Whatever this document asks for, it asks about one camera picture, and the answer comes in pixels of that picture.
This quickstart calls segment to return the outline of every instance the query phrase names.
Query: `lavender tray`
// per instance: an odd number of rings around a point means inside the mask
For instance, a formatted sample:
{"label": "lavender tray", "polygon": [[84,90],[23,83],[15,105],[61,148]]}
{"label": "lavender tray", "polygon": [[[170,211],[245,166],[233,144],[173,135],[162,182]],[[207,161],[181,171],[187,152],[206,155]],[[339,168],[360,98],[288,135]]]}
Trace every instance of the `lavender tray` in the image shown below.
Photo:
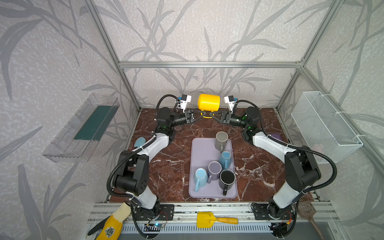
{"label": "lavender tray", "polygon": [[[235,172],[233,162],[232,142],[228,139],[225,151],[231,153],[232,163],[228,169]],[[215,149],[215,138],[197,137],[192,140],[191,167],[189,171],[189,195],[195,198],[235,198],[237,196],[237,182],[228,190],[227,195],[223,196],[223,190],[219,187],[220,180],[211,181],[211,183],[201,187],[195,192],[194,174],[198,168],[204,168],[208,172],[208,164],[212,161],[218,161],[220,152]]]}

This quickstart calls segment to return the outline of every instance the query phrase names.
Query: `yellow cylinder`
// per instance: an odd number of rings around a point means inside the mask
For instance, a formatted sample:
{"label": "yellow cylinder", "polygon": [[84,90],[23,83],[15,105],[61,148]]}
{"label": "yellow cylinder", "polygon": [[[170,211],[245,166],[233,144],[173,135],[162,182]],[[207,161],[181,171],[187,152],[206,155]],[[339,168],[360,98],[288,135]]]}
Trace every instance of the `yellow cylinder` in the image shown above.
{"label": "yellow cylinder", "polygon": [[202,93],[197,100],[197,105],[201,111],[216,112],[220,106],[220,97]]}

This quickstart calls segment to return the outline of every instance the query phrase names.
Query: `wooden handle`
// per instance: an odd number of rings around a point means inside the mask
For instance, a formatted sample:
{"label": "wooden handle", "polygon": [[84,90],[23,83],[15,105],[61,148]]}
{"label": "wooden handle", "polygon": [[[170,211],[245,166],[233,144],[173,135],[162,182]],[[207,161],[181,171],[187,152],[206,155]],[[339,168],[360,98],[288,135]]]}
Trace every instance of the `wooden handle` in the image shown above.
{"label": "wooden handle", "polygon": [[321,240],[325,240],[324,235],[322,234],[322,232],[321,232],[319,226],[316,224],[316,222],[313,220],[313,218],[310,217],[308,220],[309,220],[309,222],[312,224],[312,226],[314,227],[314,229],[316,230],[317,234],[319,234]]}
{"label": "wooden handle", "polygon": [[230,224],[238,224],[239,220],[234,217],[218,217],[216,219],[218,222],[223,222],[223,223],[230,223]]}

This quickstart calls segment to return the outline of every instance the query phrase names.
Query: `yellow toy shovel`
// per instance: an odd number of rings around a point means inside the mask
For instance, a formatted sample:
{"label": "yellow toy shovel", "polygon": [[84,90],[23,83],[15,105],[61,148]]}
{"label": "yellow toy shovel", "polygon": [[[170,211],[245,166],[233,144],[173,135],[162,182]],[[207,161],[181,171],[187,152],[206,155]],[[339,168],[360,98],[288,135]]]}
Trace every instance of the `yellow toy shovel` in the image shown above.
{"label": "yellow toy shovel", "polygon": [[197,213],[197,227],[198,228],[210,228],[214,225],[214,222],[223,222],[230,224],[238,224],[239,220],[233,217],[215,217],[212,212],[198,212]]}

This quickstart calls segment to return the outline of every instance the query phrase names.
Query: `marble tabletop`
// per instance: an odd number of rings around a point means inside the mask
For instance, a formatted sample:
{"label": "marble tabletop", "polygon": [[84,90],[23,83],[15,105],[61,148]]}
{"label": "marble tabletop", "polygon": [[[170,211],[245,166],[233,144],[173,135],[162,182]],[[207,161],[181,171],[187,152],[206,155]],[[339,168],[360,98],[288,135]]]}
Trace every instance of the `marble tabletop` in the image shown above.
{"label": "marble tabletop", "polygon": [[[237,109],[242,114],[245,109]],[[287,141],[273,108],[261,109],[267,133],[279,134]],[[155,129],[155,109],[143,109],[129,145],[130,150],[139,137],[150,138]],[[188,193],[192,140],[195,137],[215,137],[219,131],[228,133],[232,141],[238,196],[234,199],[196,199]],[[241,137],[242,128],[219,124],[214,119],[200,119],[191,125],[177,127],[174,141],[150,162],[148,186],[160,202],[198,201],[268,201],[285,181],[284,164],[267,151],[250,145]],[[123,202],[114,197],[111,202]]]}

